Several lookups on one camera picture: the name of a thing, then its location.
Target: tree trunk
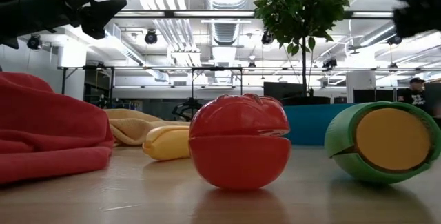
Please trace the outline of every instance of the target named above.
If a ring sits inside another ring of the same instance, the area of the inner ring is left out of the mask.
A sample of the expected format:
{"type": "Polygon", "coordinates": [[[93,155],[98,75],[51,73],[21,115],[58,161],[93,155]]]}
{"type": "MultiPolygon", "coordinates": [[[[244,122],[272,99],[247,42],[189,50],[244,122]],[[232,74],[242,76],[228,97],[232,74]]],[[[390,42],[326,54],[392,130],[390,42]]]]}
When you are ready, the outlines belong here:
{"type": "Polygon", "coordinates": [[[302,38],[302,84],[302,96],[306,97],[308,91],[308,85],[306,84],[306,37],[302,38]]]}

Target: cap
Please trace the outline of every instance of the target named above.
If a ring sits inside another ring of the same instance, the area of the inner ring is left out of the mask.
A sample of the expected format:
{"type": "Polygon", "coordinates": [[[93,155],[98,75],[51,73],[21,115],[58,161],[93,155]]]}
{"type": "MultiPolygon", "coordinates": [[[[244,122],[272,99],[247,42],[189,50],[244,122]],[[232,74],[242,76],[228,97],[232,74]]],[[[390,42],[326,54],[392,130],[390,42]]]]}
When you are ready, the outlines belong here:
{"type": "Polygon", "coordinates": [[[411,79],[410,83],[426,83],[426,81],[420,78],[413,78],[411,79]]]}

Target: man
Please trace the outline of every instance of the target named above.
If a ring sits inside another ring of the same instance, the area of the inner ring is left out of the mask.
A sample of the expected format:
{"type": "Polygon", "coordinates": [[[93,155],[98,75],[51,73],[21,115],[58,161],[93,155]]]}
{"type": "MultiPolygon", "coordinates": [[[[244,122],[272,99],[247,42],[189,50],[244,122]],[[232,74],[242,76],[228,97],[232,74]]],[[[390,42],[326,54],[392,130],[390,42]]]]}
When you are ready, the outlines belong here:
{"type": "Polygon", "coordinates": [[[414,105],[425,111],[426,99],[423,88],[425,82],[423,79],[413,78],[409,88],[398,92],[398,101],[414,105]]]}

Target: blue planter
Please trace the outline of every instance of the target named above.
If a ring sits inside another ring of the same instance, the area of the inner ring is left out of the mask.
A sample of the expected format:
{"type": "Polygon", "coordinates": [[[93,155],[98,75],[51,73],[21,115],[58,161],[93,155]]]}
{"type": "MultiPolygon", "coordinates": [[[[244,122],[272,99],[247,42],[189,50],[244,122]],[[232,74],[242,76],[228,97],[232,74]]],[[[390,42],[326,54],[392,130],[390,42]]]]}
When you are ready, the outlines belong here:
{"type": "Polygon", "coordinates": [[[291,127],[291,132],[285,137],[293,145],[323,146],[329,123],[338,113],[352,105],[354,103],[285,106],[283,108],[291,127]]]}

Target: table surface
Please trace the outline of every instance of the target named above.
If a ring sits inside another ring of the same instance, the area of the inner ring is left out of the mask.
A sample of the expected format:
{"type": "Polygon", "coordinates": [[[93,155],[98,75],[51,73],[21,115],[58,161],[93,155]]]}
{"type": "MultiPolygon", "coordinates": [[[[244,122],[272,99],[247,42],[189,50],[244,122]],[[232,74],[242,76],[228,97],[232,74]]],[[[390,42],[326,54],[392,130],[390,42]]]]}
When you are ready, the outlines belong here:
{"type": "Polygon", "coordinates": [[[323,149],[295,147],[277,181],[231,193],[204,182],[189,159],[154,162],[120,147],[106,170],[0,188],[0,223],[441,223],[437,185],[440,163],[375,188],[351,180],[323,149]]]}

